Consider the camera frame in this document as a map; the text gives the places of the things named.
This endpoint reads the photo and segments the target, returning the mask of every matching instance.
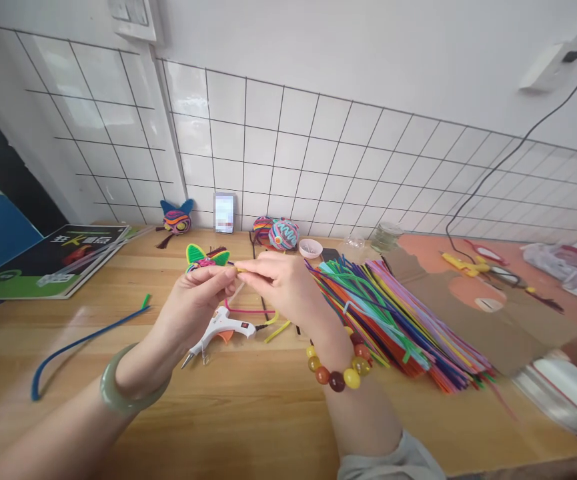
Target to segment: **black cable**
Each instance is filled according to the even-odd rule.
[[[570,51],[568,52],[562,62],[563,63],[571,63],[573,61],[577,60],[577,51]],[[448,224],[446,225],[446,236],[448,237],[448,240],[450,241],[450,246],[452,247],[452,249],[458,253],[461,253],[462,255],[467,256],[470,261],[472,263],[475,263],[475,260],[473,259],[473,257],[471,257],[469,254],[467,254],[466,252],[463,252],[461,250],[458,250],[457,247],[455,246],[455,243],[453,243],[453,239],[450,236],[450,233],[448,232],[448,227],[450,227],[450,225],[455,221],[455,219],[457,218],[457,216],[460,214],[460,212],[462,211],[462,209],[466,206],[466,204],[475,196],[475,194],[480,190],[481,186],[484,184],[484,182],[493,174],[493,172],[495,172],[499,167],[502,166],[502,164],[508,160],[509,158],[511,158],[511,156],[513,156],[513,154],[515,152],[517,152],[517,150],[520,149],[520,147],[524,144],[524,142],[527,140],[527,138],[529,137],[529,135],[531,133],[533,133],[533,130],[535,130],[537,127],[539,127],[542,122],[544,122],[544,120],[546,120],[547,118],[549,118],[551,115],[553,115],[553,113],[557,112],[557,110],[559,110],[560,108],[562,108],[571,98],[573,95],[575,95],[575,92],[577,92],[577,86],[575,88],[573,88],[573,91],[566,97],[566,100],[564,100],[563,102],[561,102],[561,104],[555,108],[554,110],[552,110],[549,114],[545,115],[541,120],[539,120],[539,122],[537,122],[535,125],[533,125],[530,130],[527,132],[527,134],[525,134],[524,138],[522,139],[522,141],[520,142],[520,144],[515,147],[513,149],[513,151],[511,153],[509,153],[507,156],[505,156],[501,162],[499,162],[490,172],[488,172],[488,174],[482,179],[482,181],[480,182],[480,184],[477,186],[477,188],[473,191],[473,193],[471,193],[469,195],[469,197],[466,199],[466,201],[462,204],[462,206],[453,214],[453,217],[450,219],[450,221],[448,222]]]

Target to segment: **beaded bracelet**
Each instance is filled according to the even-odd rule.
[[[358,389],[362,383],[362,378],[368,375],[372,366],[370,350],[364,345],[364,340],[359,333],[353,332],[350,327],[344,327],[350,335],[350,341],[355,349],[355,357],[350,362],[351,368],[344,370],[344,373],[338,371],[329,372],[317,357],[313,341],[310,341],[310,347],[306,349],[308,355],[308,368],[315,373],[317,382],[322,385],[330,385],[333,391],[341,392],[348,386],[350,389]]]

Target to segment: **sleeve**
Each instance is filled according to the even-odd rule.
[[[445,480],[444,472],[430,452],[406,430],[397,449],[385,457],[346,455],[338,480]]]

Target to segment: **amber bead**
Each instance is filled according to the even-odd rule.
[[[337,393],[344,390],[346,384],[344,383],[344,376],[340,372],[331,372],[328,379],[328,385]]]
[[[368,360],[370,358],[370,350],[363,343],[355,345],[355,355]]]
[[[319,383],[325,385],[328,383],[328,379],[330,378],[330,372],[326,367],[319,367],[317,370],[315,370],[315,378]]]
[[[308,359],[308,368],[310,368],[311,372],[315,372],[319,367],[322,366],[322,362],[317,357],[310,357]]]
[[[361,343],[364,343],[364,339],[362,338],[362,336],[355,332],[350,336],[350,341],[353,343],[353,345],[359,345]]]

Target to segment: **phone screen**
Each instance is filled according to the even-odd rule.
[[[233,233],[235,225],[235,195],[232,193],[215,194],[215,231]]]

